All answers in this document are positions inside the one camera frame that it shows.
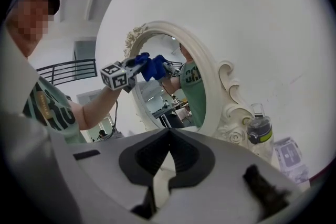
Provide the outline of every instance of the black railing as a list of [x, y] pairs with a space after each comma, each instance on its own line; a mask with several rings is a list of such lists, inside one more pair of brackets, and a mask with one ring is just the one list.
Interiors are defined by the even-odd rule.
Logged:
[[181, 62], [174, 62], [174, 61], [168, 61], [168, 62], [171, 63], [174, 67], [179, 68], [179, 69], [183, 65]]
[[95, 59], [58, 63], [36, 71], [53, 85], [97, 76]]

